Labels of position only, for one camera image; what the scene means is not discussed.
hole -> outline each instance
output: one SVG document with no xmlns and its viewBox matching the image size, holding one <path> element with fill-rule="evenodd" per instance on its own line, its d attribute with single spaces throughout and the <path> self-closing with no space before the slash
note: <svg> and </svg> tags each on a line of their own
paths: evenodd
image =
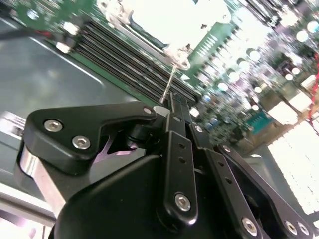
<svg viewBox="0 0 319 239">
<path fill-rule="evenodd" d="M 84 139 L 79 139 L 79 140 L 77 141 L 77 143 L 78 143 L 79 146 L 83 146 L 83 145 L 86 144 L 86 140 L 84 140 Z"/>
<path fill-rule="evenodd" d="M 247 226 L 248 226 L 248 228 L 250 229 L 250 230 L 252 230 L 254 227 L 253 227 L 253 225 L 251 225 L 250 223 L 247 223 Z"/>
<path fill-rule="evenodd" d="M 229 179 L 229 178 L 227 178 L 227 177 L 225 177 L 225 180 L 226 180 L 226 182 L 229 183 L 229 184 L 232 184 L 232 183 L 233 183 L 233 181 L 231 181 L 231 179 Z"/>
<path fill-rule="evenodd" d="M 180 118 L 177 117 L 177 116 L 174 116 L 173 118 L 174 118 L 174 120 L 176 120 L 177 122 L 180 122 L 180 121 L 181 121 Z"/>
<path fill-rule="evenodd" d="M 186 160 L 183 157 L 178 158 L 181 163 L 186 163 Z"/>
</svg>

motherboard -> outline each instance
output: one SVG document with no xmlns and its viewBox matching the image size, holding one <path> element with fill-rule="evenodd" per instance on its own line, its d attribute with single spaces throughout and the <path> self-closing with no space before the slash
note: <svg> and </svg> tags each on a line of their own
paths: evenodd
<svg viewBox="0 0 319 239">
<path fill-rule="evenodd" d="M 237 143 L 312 104 L 314 0 L 2 0 L 24 26 L 137 99 L 184 97 L 213 144 Z"/>
</svg>

metal linkage arm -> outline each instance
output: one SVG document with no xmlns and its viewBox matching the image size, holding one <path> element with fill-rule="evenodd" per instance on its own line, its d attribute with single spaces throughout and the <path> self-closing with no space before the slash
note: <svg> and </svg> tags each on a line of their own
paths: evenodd
<svg viewBox="0 0 319 239">
<path fill-rule="evenodd" d="M 35 111 L 17 160 L 57 217 L 52 239 L 312 239 L 307 223 L 229 146 L 213 149 L 187 103 Z M 93 163 L 146 155 L 91 182 Z"/>
</svg>

